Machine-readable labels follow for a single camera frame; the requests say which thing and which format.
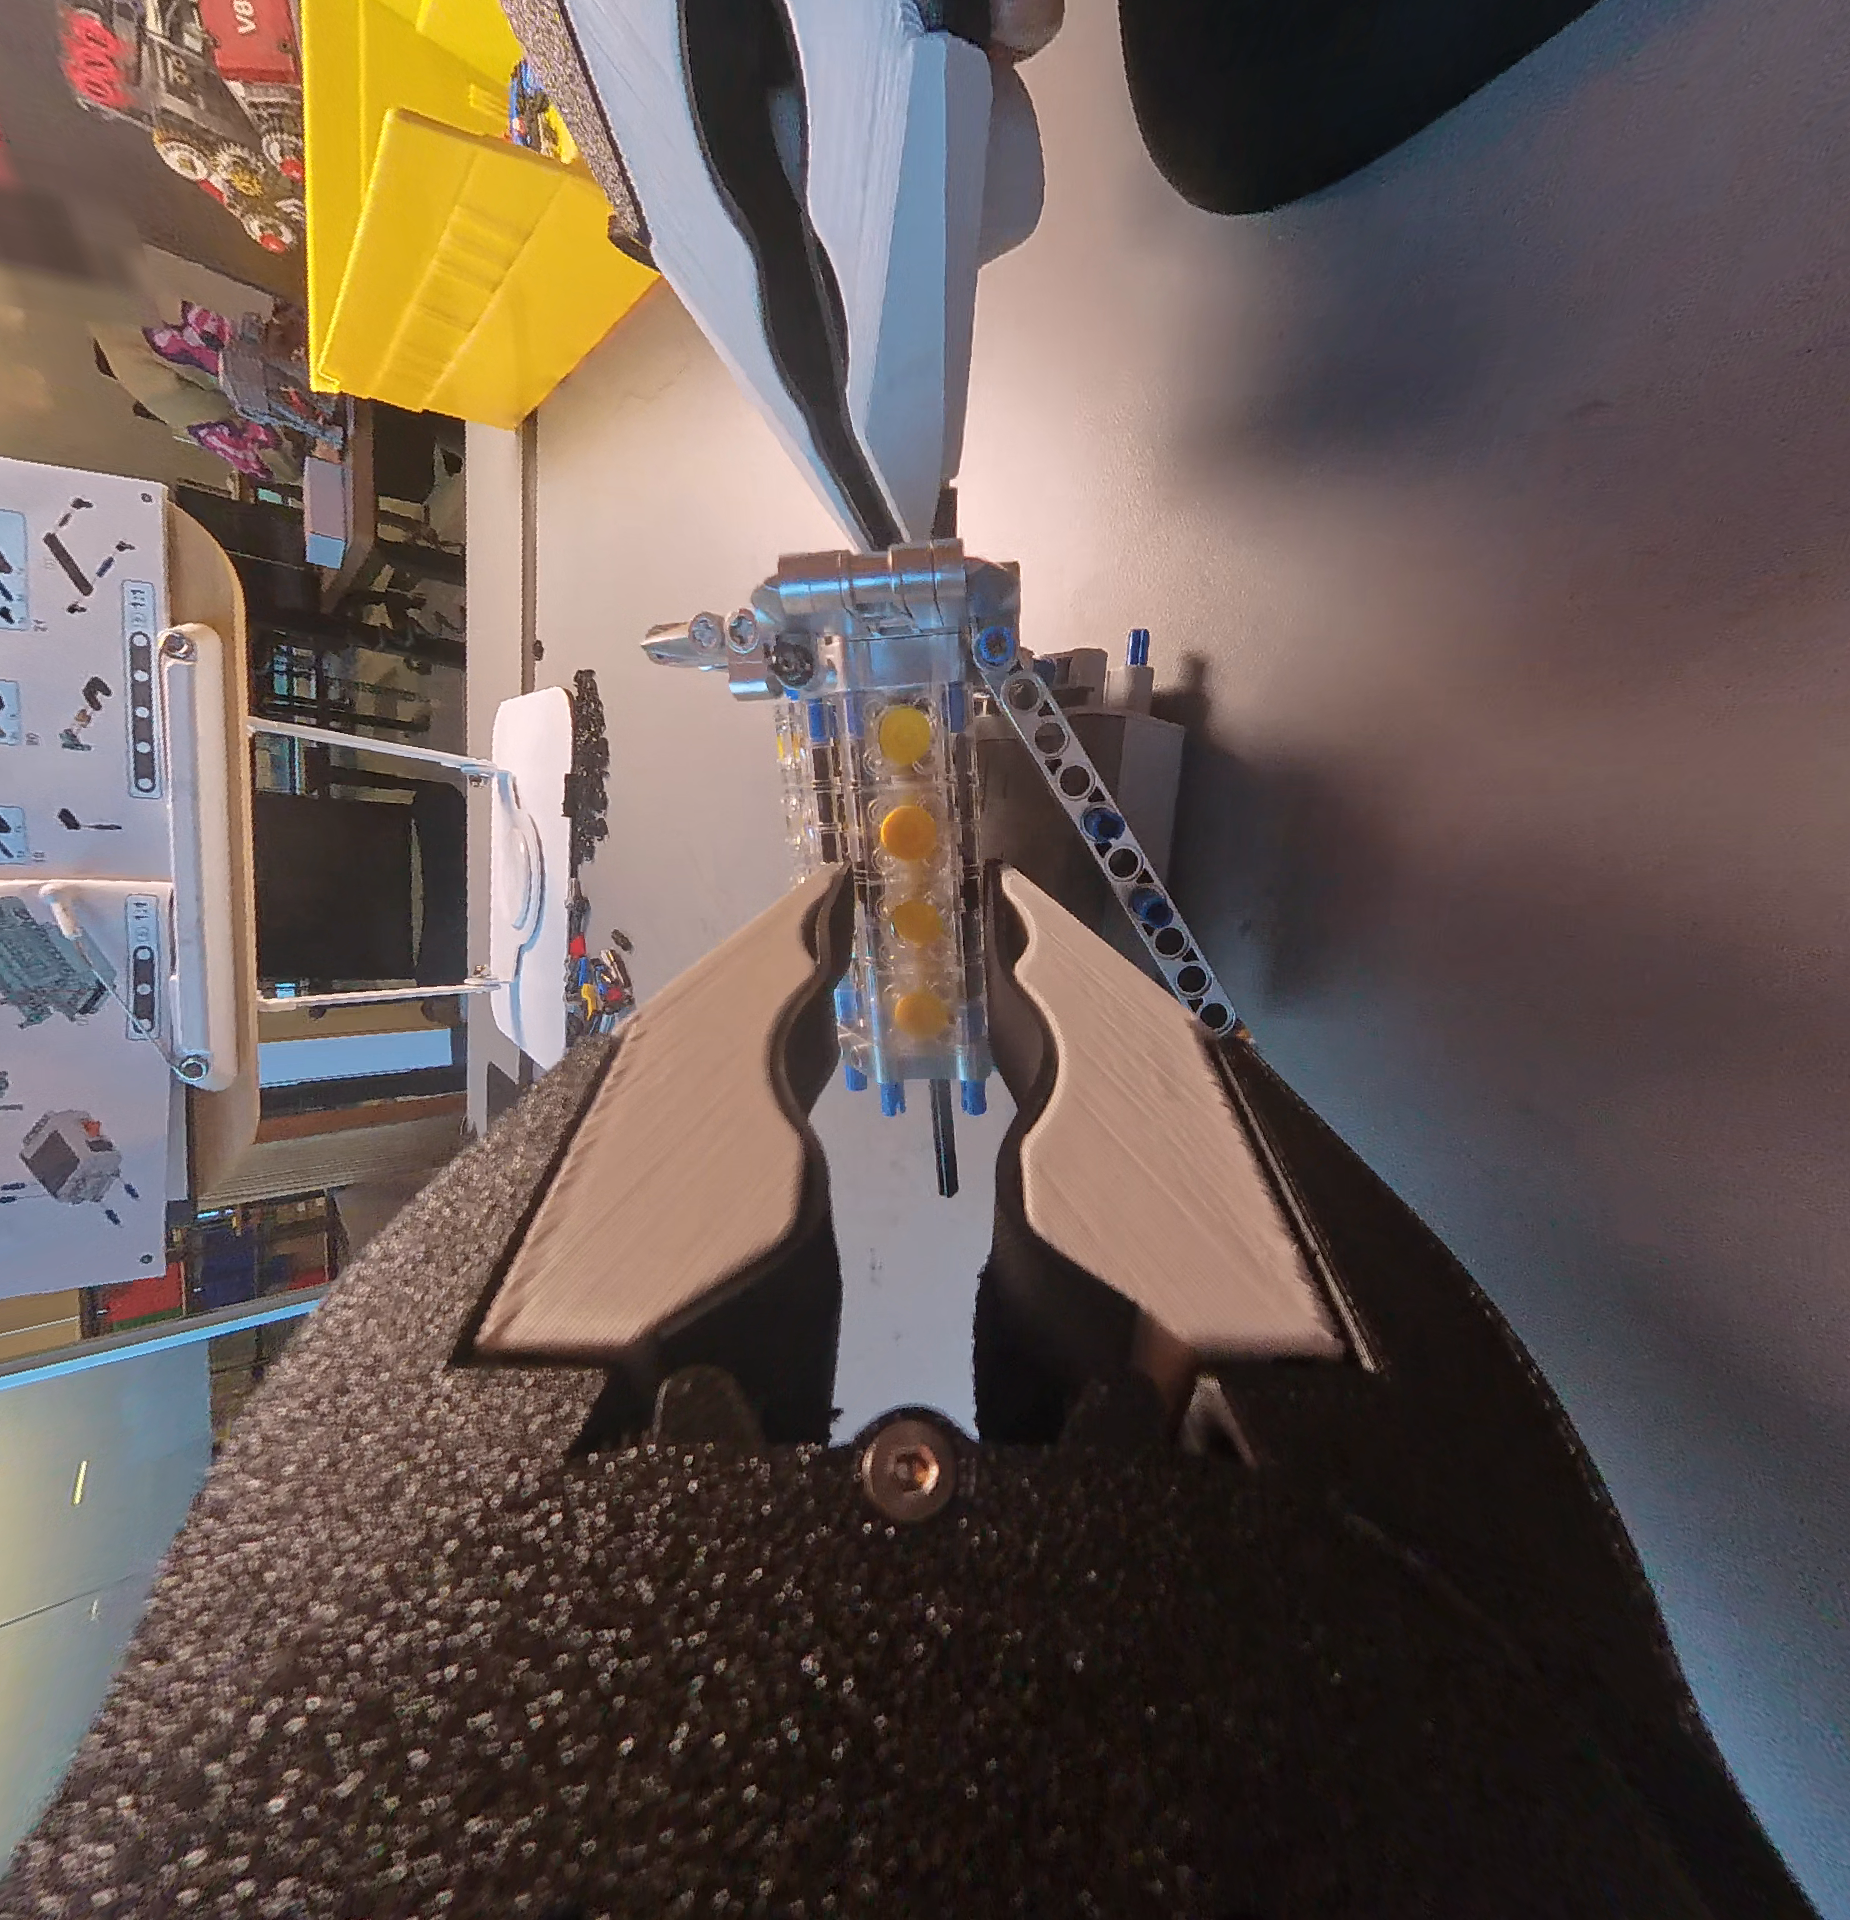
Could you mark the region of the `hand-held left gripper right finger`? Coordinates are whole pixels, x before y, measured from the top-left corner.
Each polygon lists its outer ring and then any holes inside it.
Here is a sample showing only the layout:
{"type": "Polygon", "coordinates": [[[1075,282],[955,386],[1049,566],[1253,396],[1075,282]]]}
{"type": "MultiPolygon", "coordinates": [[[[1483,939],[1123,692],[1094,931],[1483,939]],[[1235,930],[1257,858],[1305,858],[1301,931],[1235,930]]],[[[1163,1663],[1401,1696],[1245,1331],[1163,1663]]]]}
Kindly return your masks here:
{"type": "Polygon", "coordinates": [[[1346,1362],[1212,1034],[1015,867],[990,875],[1010,1219],[1201,1362],[1346,1362]]]}

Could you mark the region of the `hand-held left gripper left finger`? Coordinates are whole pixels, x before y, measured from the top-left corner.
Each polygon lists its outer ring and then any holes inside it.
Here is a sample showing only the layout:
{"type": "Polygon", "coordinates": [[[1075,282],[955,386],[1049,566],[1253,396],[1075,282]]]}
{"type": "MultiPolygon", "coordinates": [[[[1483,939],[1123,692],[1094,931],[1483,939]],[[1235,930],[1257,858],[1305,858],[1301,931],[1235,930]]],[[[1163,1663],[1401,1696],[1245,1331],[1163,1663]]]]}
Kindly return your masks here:
{"type": "Polygon", "coordinates": [[[848,873],[815,873],[623,1028],[498,1288],[486,1363],[612,1363],[757,1284],[828,1223],[814,1127],[840,1071],[848,873]]]}

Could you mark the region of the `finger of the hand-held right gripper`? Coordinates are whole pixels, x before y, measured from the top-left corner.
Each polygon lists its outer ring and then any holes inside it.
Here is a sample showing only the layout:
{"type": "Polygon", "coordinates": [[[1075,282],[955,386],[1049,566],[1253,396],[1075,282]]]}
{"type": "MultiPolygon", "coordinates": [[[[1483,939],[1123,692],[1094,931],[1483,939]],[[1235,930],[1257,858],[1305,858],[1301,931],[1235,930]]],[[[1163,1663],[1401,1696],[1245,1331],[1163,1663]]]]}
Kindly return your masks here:
{"type": "Polygon", "coordinates": [[[961,461],[992,143],[992,5],[794,3],[805,198],[842,298],[843,421],[920,542],[961,461]]]}
{"type": "Polygon", "coordinates": [[[566,20],[664,281],[847,533],[900,542],[847,406],[847,317],[809,207],[794,10],[580,3],[566,20]]]}

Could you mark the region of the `grey brick engine model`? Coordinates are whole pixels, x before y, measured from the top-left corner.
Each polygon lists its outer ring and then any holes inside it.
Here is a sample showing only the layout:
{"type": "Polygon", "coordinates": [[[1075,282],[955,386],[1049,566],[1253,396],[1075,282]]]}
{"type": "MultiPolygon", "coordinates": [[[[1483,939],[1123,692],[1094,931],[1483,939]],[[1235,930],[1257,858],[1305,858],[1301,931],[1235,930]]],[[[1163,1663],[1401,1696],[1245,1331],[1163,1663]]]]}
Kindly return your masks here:
{"type": "MultiPolygon", "coordinates": [[[[1088,770],[1034,676],[1021,577],[958,539],[884,553],[784,558],[737,613],[651,629],[646,657],[720,678],[773,708],[788,847],[803,875],[843,865],[857,943],[833,994],[847,1090],[901,1117],[929,1102],[936,1189],[961,1175],[955,1113],[984,1117],[983,871],[971,724],[990,702],[1044,761],[1088,770]]],[[[1132,831],[1094,819],[1053,782],[1101,864],[1134,948],[1208,1028],[1239,1018],[1132,831]]]]}

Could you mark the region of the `yellow plastic bin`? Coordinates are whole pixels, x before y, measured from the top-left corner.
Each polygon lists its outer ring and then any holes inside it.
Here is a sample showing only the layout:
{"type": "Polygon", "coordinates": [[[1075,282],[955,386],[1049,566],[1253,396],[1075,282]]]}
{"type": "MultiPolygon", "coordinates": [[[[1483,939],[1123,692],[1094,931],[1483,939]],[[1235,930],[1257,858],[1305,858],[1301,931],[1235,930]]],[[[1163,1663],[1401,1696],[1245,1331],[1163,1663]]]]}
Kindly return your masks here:
{"type": "Polygon", "coordinates": [[[522,50],[498,3],[306,3],[314,387],[514,430],[659,282],[628,205],[578,156],[511,140],[522,50]]]}

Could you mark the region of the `pile of colourful brick parts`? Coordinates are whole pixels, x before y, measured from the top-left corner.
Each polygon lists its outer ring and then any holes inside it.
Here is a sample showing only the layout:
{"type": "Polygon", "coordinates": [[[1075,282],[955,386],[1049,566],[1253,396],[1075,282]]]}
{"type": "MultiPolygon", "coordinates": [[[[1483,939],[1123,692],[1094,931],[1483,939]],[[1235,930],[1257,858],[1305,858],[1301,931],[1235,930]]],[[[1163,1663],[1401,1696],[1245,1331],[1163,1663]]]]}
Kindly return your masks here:
{"type": "Polygon", "coordinates": [[[635,1013],[626,936],[611,935],[603,948],[596,949],[589,940],[589,928],[591,901],[584,892],[574,891],[565,959],[565,1037],[569,1044],[608,1037],[635,1013]]]}

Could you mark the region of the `white booklet stand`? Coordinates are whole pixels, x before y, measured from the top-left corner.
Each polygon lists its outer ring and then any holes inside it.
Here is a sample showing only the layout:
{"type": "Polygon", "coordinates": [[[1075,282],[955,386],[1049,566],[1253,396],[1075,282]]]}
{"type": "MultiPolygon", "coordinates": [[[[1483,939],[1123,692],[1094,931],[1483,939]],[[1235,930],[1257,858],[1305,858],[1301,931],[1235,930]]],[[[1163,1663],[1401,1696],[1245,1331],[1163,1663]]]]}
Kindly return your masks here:
{"type": "Polygon", "coordinates": [[[500,758],[319,732],[249,714],[242,602],[232,636],[205,622],[155,641],[161,770],[173,809],[171,1044],[177,1074],[221,1092],[249,1079],[263,1013],[490,996],[522,1054],[566,1049],[575,702],[547,690],[498,714],[500,758]],[[415,801],[440,798],[447,833],[425,842],[416,804],[258,793],[252,744],[399,761],[415,801]]]}

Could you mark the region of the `pile of black pins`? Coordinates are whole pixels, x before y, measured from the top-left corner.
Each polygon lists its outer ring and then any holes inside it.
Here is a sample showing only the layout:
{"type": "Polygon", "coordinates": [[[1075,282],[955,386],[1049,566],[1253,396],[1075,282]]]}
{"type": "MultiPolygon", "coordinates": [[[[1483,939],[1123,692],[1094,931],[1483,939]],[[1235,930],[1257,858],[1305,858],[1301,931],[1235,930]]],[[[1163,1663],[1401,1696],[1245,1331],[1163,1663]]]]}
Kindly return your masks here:
{"type": "Polygon", "coordinates": [[[608,838],[611,743],[596,669],[578,669],[571,702],[574,761],[565,779],[565,818],[571,822],[571,859],[578,873],[608,838]]]}

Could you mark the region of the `black mesh chair pad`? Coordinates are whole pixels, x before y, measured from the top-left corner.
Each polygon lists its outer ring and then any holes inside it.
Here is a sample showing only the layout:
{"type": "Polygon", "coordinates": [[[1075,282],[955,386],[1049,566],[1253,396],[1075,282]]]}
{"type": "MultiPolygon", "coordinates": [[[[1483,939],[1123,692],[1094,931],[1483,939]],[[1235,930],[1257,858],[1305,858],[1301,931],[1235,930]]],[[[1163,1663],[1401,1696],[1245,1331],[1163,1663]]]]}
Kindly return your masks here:
{"type": "Polygon", "coordinates": [[[1148,156],[1190,205],[1300,203],[1429,128],[1588,3],[1123,3],[1148,156]]]}

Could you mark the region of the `black product box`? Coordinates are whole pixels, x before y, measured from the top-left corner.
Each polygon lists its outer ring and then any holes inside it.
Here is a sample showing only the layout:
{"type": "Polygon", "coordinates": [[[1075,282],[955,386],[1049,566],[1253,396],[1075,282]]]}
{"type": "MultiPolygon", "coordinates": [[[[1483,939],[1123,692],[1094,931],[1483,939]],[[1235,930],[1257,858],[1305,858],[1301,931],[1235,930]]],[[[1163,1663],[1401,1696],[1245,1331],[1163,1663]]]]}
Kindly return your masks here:
{"type": "Polygon", "coordinates": [[[0,3],[0,192],[110,214],[230,275],[302,265],[289,3],[0,3]]]}

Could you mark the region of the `instruction booklet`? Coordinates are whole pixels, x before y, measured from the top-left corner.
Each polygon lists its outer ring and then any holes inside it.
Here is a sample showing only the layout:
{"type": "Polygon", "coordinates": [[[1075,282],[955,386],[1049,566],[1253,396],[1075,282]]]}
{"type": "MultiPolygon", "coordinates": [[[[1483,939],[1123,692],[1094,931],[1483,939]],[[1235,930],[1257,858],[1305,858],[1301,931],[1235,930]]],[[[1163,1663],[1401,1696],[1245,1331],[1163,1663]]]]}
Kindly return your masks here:
{"type": "Polygon", "coordinates": [[[0,458],[0,1299],[164,1266],[167,517],[0,458]]]}

